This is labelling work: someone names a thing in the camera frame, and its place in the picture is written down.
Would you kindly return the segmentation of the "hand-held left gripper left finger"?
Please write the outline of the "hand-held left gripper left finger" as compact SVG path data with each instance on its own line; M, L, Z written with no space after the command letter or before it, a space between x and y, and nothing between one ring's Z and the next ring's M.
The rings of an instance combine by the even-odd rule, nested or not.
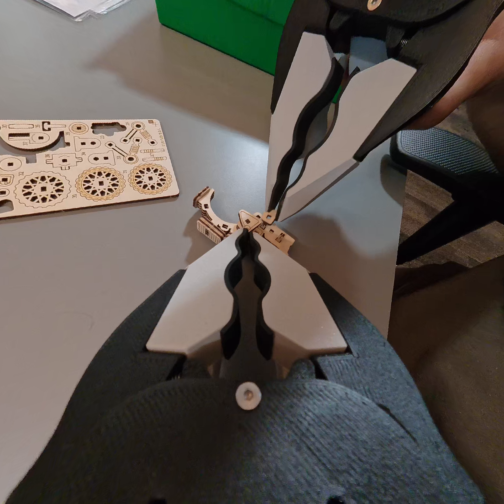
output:
M147 350L182 354L205 366L220 359L220 332L231 319L234 303L224 274L239 257L236 243L243 237L248 238L247 230L237 230L187 267L146 344Z

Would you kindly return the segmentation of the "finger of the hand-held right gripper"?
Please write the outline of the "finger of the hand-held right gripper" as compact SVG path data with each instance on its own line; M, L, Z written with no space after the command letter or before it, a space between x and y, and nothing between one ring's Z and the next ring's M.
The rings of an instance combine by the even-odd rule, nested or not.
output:
M304 32L272 113L266 178L266 210L277 209L293 164L316 116L330 104L345 72L326 37Z
M306 157L299 180L288 188L279 221L299 212L358 165L357 150L415 73L414 67L388 59L350 80L331 132Z

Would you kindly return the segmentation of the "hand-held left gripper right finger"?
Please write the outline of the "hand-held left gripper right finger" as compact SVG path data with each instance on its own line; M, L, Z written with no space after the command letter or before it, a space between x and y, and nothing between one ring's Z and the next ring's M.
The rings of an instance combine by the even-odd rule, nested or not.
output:
M274 333L273 360L286 376L294 362L347 350L308 271L259 235L258 261L270 275L262 316Z

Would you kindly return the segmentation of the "wooden model assembly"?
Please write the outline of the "wooden model assembly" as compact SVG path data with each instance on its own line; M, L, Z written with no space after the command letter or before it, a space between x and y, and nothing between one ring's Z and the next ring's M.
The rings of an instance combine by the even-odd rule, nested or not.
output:
M197 229L201 234L218 244L236 230L244 228L257 233L283 253L288 254L295 241L294 238L286 234L275 223L265 225L261 219L263 213L260 212L250 213L240 210L237 223L229 223L220 219L211 208L214 194L215 191L212 188L205 187L194 197L192 202L193 206L201 211L201 216L197 221Z

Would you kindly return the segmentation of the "grey desk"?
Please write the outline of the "grey desk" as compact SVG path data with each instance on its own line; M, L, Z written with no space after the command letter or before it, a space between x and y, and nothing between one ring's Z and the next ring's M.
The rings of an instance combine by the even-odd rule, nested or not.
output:
M51 437L113 330L213 243L192 199L232 221L265 204L272 76L162 26L154 1L74 22L1 1L1 119L160 121L176 199L1 222L1 502Z

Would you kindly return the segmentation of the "person's right hand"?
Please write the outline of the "person's right hand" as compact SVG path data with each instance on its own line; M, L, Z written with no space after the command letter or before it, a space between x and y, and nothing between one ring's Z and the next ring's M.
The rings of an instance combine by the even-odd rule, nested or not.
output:
M503 78L503 12L484 34L455 84L423 116L406 129L428 129L446 119L469 98Z

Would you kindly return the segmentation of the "black mesh office chair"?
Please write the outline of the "black mesh office chair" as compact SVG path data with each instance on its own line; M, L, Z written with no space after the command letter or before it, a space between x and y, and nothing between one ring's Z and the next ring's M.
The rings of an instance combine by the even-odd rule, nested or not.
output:
M492 222L503 224L503 175L476 144L439 128L403 130L390 156L450 193L452 203L399 245L397 264L430 253Z

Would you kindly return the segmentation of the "green plastic bin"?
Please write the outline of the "green plastic bin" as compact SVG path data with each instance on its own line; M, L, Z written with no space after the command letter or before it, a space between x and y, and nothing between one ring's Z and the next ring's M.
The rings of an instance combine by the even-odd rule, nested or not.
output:
M293 1L155 1L162 25L270 75Z

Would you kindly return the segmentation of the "wooden gear parts sheet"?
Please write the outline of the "wooden gear parts sheet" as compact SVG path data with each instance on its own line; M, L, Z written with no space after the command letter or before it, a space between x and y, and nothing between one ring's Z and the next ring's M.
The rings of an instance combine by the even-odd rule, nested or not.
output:
M2 120L1 219L179 195L155 119Z

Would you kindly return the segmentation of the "brown shirt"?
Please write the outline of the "brown shirt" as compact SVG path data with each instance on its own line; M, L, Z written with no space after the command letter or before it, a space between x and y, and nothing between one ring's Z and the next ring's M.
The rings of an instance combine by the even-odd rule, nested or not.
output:
M488 503L503 503L503 256L395 272L388 341Z

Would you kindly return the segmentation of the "printed paper in sleeve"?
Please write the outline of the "printed paper in sleeve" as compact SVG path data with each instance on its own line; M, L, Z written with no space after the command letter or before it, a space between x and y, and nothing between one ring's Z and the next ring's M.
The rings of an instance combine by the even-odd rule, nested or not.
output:
M129 1L37 1L70 19L80 22L87 17L105 15Z

